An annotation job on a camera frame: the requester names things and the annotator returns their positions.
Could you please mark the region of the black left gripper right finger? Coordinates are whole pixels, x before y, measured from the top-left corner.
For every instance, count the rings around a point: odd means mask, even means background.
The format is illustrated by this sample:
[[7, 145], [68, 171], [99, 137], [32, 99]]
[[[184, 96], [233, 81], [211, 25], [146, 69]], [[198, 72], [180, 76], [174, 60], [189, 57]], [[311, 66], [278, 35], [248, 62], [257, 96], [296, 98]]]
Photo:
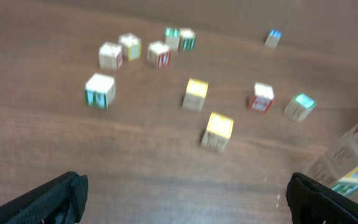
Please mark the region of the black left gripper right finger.
[[293, 224], [358, 224], [358, 203], [295, 172], [286, 199]]

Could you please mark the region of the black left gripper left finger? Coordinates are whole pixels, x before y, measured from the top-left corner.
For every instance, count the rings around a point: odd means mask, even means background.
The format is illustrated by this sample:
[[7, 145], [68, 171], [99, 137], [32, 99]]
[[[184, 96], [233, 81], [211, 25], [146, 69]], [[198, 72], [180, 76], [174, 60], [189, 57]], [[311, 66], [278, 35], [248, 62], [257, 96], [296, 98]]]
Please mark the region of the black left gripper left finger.
[[88, 199], [88, 176], [66, 172], [0, 206], [0, 224], [79, 223]]

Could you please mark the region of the green-sided number five block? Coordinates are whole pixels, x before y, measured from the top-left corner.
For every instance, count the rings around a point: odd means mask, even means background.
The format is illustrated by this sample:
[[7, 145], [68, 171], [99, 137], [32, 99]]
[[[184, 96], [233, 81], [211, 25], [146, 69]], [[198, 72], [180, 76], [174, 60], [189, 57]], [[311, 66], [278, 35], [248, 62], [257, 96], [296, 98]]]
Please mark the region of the green-sided number five block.
[[315, 160], [307, 168], [305, 175], [329, 188], [341, 179], [339, 173], [324, 156]]

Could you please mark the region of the yellow-sided picture wooden block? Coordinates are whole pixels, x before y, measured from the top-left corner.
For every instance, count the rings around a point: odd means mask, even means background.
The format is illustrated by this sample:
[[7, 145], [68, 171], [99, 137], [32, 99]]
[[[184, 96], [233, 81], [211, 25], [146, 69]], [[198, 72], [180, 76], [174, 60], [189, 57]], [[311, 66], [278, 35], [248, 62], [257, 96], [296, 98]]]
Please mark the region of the yellow-sided picture wooden block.
[[358, 145], [346, 134], [332, 145], [324, 156], [341, 176], [358, 167]]

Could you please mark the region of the bird picture blue-sided block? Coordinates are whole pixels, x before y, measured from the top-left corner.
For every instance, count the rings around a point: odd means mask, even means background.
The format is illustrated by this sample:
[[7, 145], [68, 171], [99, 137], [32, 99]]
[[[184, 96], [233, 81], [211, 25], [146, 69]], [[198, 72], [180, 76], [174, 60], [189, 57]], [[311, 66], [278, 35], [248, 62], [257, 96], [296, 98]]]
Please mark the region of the bird picture blue-sided block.
[[358, 191], [358, 167], [339, 179], [331, 190], [345, 197], [355, 194]]

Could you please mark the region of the green number four block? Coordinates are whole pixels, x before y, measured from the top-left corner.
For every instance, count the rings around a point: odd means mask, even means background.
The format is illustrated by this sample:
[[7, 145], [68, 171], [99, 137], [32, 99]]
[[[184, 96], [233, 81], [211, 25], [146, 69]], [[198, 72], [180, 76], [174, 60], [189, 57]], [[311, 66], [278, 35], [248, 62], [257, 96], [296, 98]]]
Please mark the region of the green number four block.
[[300, 122], [306, 119], [316, 106], [316, 101], [304, 93], [294, 96], [284, 110], [289, 118]]

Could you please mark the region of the yellow number two block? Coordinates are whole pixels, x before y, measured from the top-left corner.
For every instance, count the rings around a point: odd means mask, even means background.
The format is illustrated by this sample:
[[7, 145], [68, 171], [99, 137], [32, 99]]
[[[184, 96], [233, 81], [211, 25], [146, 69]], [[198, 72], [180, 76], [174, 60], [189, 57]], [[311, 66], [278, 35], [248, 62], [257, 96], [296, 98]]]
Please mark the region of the yellow number two block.
[[217, 112], [212, 112], [201, 138], [201, 145], [223, 152], [227, 146], [234, 126], [234, 120]]

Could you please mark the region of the red-sided wooden block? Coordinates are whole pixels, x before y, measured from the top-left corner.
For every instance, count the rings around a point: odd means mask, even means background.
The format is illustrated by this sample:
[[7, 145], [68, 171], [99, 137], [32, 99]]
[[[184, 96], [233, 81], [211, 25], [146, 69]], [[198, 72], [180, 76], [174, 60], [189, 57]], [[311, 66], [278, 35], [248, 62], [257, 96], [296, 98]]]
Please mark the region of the red-sided wooden block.
[[274, 101], [273, 87], [264, 83], [256, 82], [254, 94], [249, 98], [249, 109], [266, 113]]

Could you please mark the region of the teal-sided picture wooden block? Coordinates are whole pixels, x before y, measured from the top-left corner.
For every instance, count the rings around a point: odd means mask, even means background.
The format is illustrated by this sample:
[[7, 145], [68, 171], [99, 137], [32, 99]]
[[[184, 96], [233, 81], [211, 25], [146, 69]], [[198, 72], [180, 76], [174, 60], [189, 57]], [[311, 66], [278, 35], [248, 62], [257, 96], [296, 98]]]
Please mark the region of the teal-sided picture wooden block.
[[85, 84], [85, 99], [89, 106], [108, 109], [116, 96], [116, 82], [112, 76], [94, 73]]

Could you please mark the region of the leaf picture wooden block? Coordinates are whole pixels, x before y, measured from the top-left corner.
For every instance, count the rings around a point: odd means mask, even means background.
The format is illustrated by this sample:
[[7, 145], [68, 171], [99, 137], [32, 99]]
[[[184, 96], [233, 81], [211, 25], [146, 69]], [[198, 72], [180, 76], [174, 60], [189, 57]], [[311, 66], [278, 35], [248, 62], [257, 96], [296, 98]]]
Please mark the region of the leaf picture wooden block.
[[99, 48], [99, 67], [103, 70], [119, 70], [123, 62], [122, 46], [105, 42]]

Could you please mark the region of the yellow umbrella wooden block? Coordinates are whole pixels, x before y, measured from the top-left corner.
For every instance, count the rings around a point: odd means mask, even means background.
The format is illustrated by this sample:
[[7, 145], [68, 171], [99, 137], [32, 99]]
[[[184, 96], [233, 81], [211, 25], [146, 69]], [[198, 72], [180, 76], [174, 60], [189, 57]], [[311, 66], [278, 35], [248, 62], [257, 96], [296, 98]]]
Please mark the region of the yellow umbrella wooden block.
[[182, 107], [201, 111], [208, 92], [208, 82], [190, 78], [186, 87]]

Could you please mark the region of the blue-top wooden block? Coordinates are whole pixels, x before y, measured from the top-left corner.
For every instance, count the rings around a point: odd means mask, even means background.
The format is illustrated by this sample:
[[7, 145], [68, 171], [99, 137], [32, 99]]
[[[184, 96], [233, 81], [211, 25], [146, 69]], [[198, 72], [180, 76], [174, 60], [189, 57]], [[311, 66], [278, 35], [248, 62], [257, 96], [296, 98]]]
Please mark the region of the blue-top wooden block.
[[266, 47], [270, 47], [270, 48], [276, 48], [278, 43], [279, 43], [279, 40], [282, 38], [282, 32], [279, 31], [279, 30], [275, 30], [275, 29], [272, 29], [266, 40], [265, 40], [265, 43], [264, 45]]

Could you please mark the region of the red U wooden block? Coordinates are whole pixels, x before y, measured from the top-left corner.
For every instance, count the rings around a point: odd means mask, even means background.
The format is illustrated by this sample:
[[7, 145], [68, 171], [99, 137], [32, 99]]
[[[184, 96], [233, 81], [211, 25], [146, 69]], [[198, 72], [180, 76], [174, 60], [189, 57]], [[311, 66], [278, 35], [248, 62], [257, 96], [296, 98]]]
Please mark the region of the red U wooden block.
[[171, 48], [161, 42], [151, 42], [147, 51], [148, 63], [157, 69], [165, 68], [169, 65], [171, 59]]

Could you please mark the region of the small plain wooden block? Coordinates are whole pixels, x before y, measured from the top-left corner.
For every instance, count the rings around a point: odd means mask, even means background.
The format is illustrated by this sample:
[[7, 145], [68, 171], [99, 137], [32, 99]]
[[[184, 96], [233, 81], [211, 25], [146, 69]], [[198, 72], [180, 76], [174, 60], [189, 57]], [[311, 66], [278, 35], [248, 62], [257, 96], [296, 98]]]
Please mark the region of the small plain wooden block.
[[132, 33], [122, 34], [119, 36], [118, 42], [122, 45], [126, 60], [135, 60], [141, 56], [142, 42], [136, 35]]

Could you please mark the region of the green letter wooden block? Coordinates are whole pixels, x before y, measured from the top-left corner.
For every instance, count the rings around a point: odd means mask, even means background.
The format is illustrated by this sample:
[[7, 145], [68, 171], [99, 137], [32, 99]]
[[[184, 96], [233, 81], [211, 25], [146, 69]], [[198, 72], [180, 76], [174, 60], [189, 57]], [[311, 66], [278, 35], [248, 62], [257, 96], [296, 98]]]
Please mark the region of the green letter wooden block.
[[179, 29], [167, 27], [165, 29], [165, 44], [172, 50], [177, 51], [180, 43]]

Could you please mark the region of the green R wooden block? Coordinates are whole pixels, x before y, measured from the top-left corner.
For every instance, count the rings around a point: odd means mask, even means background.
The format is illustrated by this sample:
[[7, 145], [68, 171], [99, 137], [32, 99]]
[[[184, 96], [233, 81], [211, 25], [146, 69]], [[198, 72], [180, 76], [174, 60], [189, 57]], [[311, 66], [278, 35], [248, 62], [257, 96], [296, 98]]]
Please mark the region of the green R wooden block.
[[179, 34], [180, 34], [179, 50], [181, 51], [193, 50], [196, 43], [195, 32], [190, 28], [182, 28], [179, 29]]

